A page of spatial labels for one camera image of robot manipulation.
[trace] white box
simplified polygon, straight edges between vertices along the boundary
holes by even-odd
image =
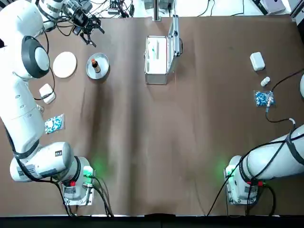
[[[175,70],[178,57],[183,52],[183,44],[180,44],[179,17],[173,15],[172,18],[168,36],[147,36],[144,53],[146,84],[167,84],[168,74]]]
[[[263,70],[265,68],[265,63],[261,52],[252,53],[250,56],[252,67],[255,71]]]

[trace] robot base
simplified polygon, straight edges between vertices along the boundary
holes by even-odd
[[[61,182],[64,200],[67,205],[92,205],[94,198],[94,183],[96,171],[90,166],[84,157],[78,157],[80,163],[77,165],[79,176],[77,181],[68,180]]]
[[[229,165],[224,169],[224,180],[226,181],[228,176],[231,174],[233,169],[235,169],[236,165]],[[246,205],[247,204],[247,198],[246,199],[240,199],[237,194],[237,186],[236,181],[234,180],[235,172],[233,172],[232,176],[228,179],[228,181],[225,184],[226,193],[227,193],[227,200],[231,205]],[[256,201],[256,197],[251,197],[249,200],[249,204],[253,204]]]
[[[85,196],[80,199],[80,200],[69,200],[65,198],[65,202],[69,206],[90,206],[93,204],[93,199],[94,199],[94,189],[87,189]]]

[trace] metal lid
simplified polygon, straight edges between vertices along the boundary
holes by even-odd
[[[181,55],[180,51],[180,28],[179,16],[172,16],[172,23],[168,33],[167,44],[167,73],[171,73],[175,68],[176,57]]]

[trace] brown table surface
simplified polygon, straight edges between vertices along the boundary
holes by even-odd
[[[286,16],[180,18],[184,53],[176,74],[166,86],[147,86],[146,36],[166,35],[170,22],[103,19],[105,34],[94,31],[92,36],[97,48],[73,34],[67,38],[57,30],[48,33],[51,62],[59,53],[71,51],[78,67],[70,78],[56,78],[54,102],[38,102],[45,107],[44,119],[65,114],[65,129],[43,135],[40,142],[66,141],[75,155],[85,156],[107,182],[115,214],[205,214],[232,156],[290,130],[289,123],[266,121],[265,109],[255,107],[253,91],[269,90],[304,66],[294,22]],[[44,36],[39,39],[46,44]],[[249,60],[257,51],[266,63],[259,73]],[[105,84],[86,76],[86,61],[96,52],[110,60]],[[265,76],[271,83],[263,89],[260,81]],[[304,123],[299,80],[295,76],[276,89],[271,118],[292,117],[298,126]],[[35,97],[45,83],[52,84],[51,73],[30,83]],[[11,179],[12,152],[3,127],[0,142],[0,214],[65,214],[55,186]],[[276,214],[303,214],[302,176],[270,184],[276,192]],[[265,191],[252,214],[268,214],[271,199]],[[244,214],[243,206],[228,208],[231,214]],[[100,197],[96,194],[94,205],[80,207],[78,213],[103,214]],[[226,214],[224,191],[211,214]]]

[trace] white plate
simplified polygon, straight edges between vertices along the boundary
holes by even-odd
[[[91,59],[94,58],[99,67],[100,67],[100,72],[96,73],[94,71],[94,68],[92,67],[92,62]],[[106,80],[106,74],[108,73],[109,70],[109,59],[108,57],[103,54],[103,53],[95,53],[93,54],[87,61],[86,63],[86,74],[91,78],[91,79],[104,79]]]
[[[70,77],[76,70],[77,60],[72,52],[60,53],[53,63],[53,71],[57,77]]]

